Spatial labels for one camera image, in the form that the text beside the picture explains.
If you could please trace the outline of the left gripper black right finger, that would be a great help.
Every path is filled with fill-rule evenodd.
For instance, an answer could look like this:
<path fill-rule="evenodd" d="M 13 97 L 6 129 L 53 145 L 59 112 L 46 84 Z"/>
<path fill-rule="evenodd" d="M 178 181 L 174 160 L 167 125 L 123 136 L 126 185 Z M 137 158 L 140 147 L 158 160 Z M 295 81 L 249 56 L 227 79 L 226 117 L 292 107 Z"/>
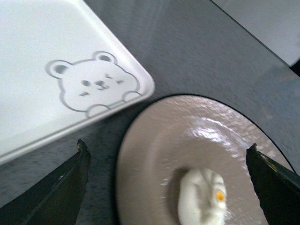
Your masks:
<path fill-rule="evenodd" d="M 300 223 L 300 176 L 257 150 L 247 149 L 246 164 L 259 199 L 260 207 L 270 225 Z"/>

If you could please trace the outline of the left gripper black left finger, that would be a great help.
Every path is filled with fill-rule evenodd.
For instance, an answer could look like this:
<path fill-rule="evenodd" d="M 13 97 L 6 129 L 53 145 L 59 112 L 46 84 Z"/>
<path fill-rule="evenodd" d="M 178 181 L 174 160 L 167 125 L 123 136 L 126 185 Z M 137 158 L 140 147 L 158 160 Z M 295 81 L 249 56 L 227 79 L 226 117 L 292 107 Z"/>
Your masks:
<path fill-rule="evenodd" d="M 2 225 L 74 225 L 84 199 L 91 155 L 83 140 L 77 153 L 0 209 Z"/>

